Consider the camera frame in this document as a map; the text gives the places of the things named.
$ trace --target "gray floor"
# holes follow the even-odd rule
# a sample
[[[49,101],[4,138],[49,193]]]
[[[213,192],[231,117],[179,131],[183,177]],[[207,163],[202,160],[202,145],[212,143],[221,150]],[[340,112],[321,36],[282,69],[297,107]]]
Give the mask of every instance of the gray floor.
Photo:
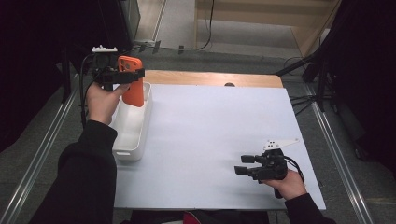
[[[176,6],[172,5],[175,2],[175,0],[167,1],[157,38],[162,41],[161,47],[177,48],[179,45],[185,45],[187,48],[191,44],[191,33],[190,31],[185,32],[187,28],[179,29],[178,32],[173,31],[168,33],[175,26],[173,20],[166,19],[170,15],[175,15],[169,13],[175,10]],[[234,26],[230,28],[233,30],[245,29],[237,27],[241,25],[238,23],[228,25]],[[213,26],[213,32],[218,31],[220,27]],[[176,50],[170,49],[160,49],[157,53],[153,53],[152,49],[146,49],[144,52],[134,51],[132,55],[140,58],[147,69],[271,74],[285,65],[292,63],[293,60],[287,61],[287,59],[297,57],[298,50],[293,39],[288,36],[287,27],[265,27],[263,29],[271,31],[280,29],[278,34],[261,34],[261,36],[266,36],[265,38],[269,39],[265,40],[263,37],[260,40],[261,42],[255,40],[248,42],[254,43],[257,46],[263,45],[264,47],[242,48],[240,47],[240,45],[243,45],[240,44],[242,43],[241,40],[254,39],[255,37],[251,37],[254,34],[251,34],[251,31],[247,31],[243,33],[243,36],[239,36],[237,34],[240,34],[240,32],[233,33],[232,31],[228,31],[232,32],[229,37],[232,38],[234,36],[234,39],[227,41],[220,40],[216,36],[219,36],[221,33],[214,33],[212,37],[212,48],[210,50],[198,52],[185,51],[182,54],[178,54]],[[305,84],[300,78],[303,71],[304,69],[300,68],[292,72],[293,76],[286,75],[282,77],[283,84],[290,96],[306,95]],[[40,148],[41,141],[46,136],[51,121],[58,112],[61,99],[62,90],[58,90],[31,121],[21,138],[14,145],[0,153],[0,212],[5,211],[7,208],[11,196],[22,180],[33,156],[37,152],[37,149]],[[328,107],[327,103],[325,115],[331,124],[332,131],[342,149],[354,180],[359,186],[359,190],[368,206],[374,223],[396,223],[396,182],[390,171],[377,162],[363,162],[358,160],[354,154],[354,147],[348,138],[345,127],[337,115]],[[318,124],[313,108],[308,107],[308,109],[296,118],[327,206],[327,210],[323,211],[323,214],[333,218],[337,223],[359,223],[346,187],[340,177],[340,171],[335,166],[332,154]],[[78,99],[76,99],[65,118],[61,130],[56,135],[43,168],[15,223],[28,222],[56,176],[56,164],[59,154],[67,144],[78,138],[80,132]],[[120,223],[124,219],[129,218],[130,214],[131,211],[115,209],[114,223]],[[283,212],[270,212],[272,223],[276,223],[276,216],[278,216],[278,223],[288,223]]]

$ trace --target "black sleeve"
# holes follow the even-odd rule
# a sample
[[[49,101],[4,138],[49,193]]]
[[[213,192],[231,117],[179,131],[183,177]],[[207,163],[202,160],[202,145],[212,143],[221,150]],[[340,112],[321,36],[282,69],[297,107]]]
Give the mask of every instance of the black sleeve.
[[[324,217],[311,195],[306,193],[297,198],[285,201],[291,224],[333,224],[334,220]]]
[[[58,163],[58,176],[30,223],[111,223],[117,167],[117,132],[89,120]]]

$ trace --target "wrist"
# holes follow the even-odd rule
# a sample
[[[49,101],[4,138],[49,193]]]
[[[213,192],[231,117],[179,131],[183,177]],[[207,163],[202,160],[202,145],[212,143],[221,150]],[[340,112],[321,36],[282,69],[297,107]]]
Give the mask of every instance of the wrist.
[[[90,120],[95,120],[95,121],[101,122],[105,125],[109,125],[111,123],[111,119],[106,119],[103,117],[90,116]]]

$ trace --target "black curtain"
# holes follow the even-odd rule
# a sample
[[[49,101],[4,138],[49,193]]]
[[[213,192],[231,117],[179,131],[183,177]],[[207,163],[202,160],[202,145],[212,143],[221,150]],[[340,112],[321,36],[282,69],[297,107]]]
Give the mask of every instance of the black curtain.
[[[396,174],[396,2],[345,0],[323,53],[332,87],[363,128],[357,147]],[[350,115],[343,114],[344,119]],[[356,127],[348,127],[353,132]]]

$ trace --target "white table surface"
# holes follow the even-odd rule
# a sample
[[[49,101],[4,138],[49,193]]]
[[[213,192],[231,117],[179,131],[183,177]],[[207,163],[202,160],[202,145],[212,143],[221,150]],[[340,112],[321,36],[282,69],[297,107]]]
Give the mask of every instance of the white table surface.
[[[145,153],[140,161],[117,161],[115,207],[285,209],[272,188],[233,167],[261,166],[240,157],[261,155],[267,140],[298,138],[283,153],[300,165],[318,208],[326,208],[285,89],[153,84],[151,93]]]

